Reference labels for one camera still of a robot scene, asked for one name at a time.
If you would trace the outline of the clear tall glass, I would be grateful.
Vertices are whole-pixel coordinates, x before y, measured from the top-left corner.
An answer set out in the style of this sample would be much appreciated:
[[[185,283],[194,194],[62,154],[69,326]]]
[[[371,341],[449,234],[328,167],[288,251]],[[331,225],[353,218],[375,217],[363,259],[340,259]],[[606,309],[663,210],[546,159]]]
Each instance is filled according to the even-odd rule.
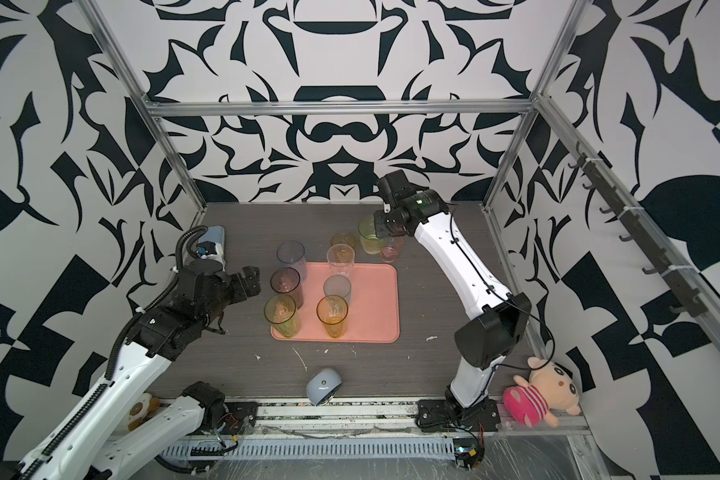
[[[339,243],[331,246],[326,254],[329,269],[333,275],[350,278],[355,263],[355,250],[348,244]]]

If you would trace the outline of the short green glass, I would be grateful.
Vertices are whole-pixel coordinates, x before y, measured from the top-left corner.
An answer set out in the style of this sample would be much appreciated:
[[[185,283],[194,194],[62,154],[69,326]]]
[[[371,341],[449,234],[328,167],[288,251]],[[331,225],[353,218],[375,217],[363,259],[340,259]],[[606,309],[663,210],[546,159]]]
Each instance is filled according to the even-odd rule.
[[[377,236],[373,214],[366,215],[360,220],[358,233],[362,248],[368,255],[382,255],[391,248],[387,238]]]

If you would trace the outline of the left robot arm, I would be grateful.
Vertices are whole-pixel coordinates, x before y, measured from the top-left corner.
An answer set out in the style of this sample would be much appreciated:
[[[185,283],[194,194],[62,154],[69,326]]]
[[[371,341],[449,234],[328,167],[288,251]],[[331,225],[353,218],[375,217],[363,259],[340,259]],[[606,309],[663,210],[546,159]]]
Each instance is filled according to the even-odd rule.
[[[216,432],[227,413],[225,396],[198,381],[157,416],[109,440],[140,395],[212,321],[260,291],[254,266],[234,274],[215,260],[179,267],[166,290],[121,330],[94,387],[22,460],[0,463],[0,479],[128,479],[182,437]]]

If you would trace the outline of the teal dimpled tumbler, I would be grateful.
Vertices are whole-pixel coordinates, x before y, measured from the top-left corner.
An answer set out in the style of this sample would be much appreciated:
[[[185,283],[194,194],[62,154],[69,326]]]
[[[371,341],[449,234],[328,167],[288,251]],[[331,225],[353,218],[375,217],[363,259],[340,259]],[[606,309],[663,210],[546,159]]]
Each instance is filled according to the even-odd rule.
[[[350,303],[352,284],[349,278],[344,275],[332,275],[325,280],[323,292],[325,296],[338,296]]]

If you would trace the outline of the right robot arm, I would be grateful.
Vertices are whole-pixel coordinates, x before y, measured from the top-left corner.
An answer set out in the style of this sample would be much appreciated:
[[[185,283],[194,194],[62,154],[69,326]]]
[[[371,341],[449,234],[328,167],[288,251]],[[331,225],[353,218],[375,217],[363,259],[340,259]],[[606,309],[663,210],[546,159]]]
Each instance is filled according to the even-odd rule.
[[[376,236],[414,238],[463,304],[468,321],[454,334],[461,359],[447,397],[458,410],[472,408],[485,398],[499,365],[524,335],[528,298],[512,294],[486,267],[437,192],[417,188],[401,170],[381,177],[377,186],[383,208],[373,214]]]

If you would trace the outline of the blue tall tumbler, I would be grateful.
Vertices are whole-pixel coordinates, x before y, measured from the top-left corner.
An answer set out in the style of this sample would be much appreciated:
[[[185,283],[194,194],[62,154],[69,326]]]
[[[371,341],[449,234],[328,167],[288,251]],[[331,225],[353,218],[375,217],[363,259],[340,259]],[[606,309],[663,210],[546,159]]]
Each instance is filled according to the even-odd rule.
[[[307,278],[305,246],[297,240],[289,240],[282,243],[276,251],[276,258],[283,267],[296,270],[302,280]]]

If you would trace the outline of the dark grey tumbler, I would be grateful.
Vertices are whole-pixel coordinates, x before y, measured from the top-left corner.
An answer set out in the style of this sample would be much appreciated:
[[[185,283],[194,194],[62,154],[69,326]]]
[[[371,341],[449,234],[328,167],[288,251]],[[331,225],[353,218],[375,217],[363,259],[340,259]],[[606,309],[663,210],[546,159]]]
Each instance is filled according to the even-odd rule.
[[[270,287],[278,294],[289,295],[293,298],[296,308],[302,308],[304,304],[302,278],[296,269],[292,267],[277,269],[270,277]]]

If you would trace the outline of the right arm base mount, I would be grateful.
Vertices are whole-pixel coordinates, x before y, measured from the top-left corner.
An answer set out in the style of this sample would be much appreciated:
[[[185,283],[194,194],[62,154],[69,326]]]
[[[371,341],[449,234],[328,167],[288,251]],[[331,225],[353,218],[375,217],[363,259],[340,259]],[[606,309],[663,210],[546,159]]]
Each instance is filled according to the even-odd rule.
[[[479,430],[495,432],[501,418],[496,402],[489,398],[468,408],[462,408],[452,399],[433,399],[417,402],[414,421],[425,432],[464,429],[477,433]]]

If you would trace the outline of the tall amber glass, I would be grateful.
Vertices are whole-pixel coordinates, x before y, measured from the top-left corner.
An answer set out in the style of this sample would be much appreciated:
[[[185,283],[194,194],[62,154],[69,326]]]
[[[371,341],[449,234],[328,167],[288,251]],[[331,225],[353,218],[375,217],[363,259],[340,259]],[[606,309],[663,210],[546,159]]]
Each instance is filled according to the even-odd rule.
[[[331,338],[344,335],[349,316],[349,304],[338,295],[323,297],[317,304],[316,314]]]

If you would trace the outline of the tall green glass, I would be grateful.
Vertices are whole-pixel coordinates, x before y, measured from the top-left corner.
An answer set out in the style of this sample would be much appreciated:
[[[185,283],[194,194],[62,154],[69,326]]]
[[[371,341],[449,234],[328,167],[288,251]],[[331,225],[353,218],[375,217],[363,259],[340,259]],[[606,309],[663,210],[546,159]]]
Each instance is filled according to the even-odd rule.
[[[285,338],[294,337],[301,329],[296,301],[288,294],[272,296],[264,306],[264,316]]]

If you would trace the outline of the pink plastic tray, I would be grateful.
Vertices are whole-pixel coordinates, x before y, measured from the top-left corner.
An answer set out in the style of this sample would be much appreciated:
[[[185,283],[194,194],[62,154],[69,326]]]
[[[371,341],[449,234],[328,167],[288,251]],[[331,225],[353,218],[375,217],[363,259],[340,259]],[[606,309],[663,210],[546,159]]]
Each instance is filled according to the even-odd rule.
[[[300,330],[291,339],[332,342],[316,308],[324,297],[323,285],[332,275],[325,262],[307,264],[304,305],[298,311]],[[337,340],[349,343],[393,343],[400,334],[397,270],[387,264],[357,263],[351,276],[351,301],[345,332]]]

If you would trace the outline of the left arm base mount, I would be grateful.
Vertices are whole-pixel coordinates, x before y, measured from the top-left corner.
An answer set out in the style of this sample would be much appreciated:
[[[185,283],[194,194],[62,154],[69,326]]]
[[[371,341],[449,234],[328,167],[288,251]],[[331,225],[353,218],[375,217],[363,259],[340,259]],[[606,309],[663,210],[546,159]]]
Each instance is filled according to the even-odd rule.
[[[214,430],[221,435],[239,435],[253,429],[259,406],[255,401],[226,401],[213,425]]]

